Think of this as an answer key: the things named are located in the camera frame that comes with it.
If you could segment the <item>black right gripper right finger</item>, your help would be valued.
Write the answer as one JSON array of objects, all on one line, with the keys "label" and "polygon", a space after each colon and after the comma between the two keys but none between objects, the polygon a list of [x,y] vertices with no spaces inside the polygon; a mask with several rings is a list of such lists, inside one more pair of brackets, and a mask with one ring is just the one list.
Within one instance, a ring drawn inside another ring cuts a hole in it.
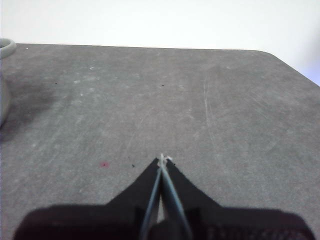
[{"label": "black right gripper right finger", "polygon": [[299,215],[270,208],[226,207],[197,188],[169,159],[163,161],[164,182],[194,240],[313,240]]}]

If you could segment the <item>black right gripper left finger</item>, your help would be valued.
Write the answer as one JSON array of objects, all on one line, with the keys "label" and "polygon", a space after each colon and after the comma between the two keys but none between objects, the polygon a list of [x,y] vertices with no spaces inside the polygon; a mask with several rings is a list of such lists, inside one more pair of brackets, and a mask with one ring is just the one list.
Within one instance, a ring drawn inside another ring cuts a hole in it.
[{"label": "black right gripper left finger", "polygon": [[136,240],[158,176],[154,159],[138,178],[106,204],[62,204],[29,212],[15,240]]}]

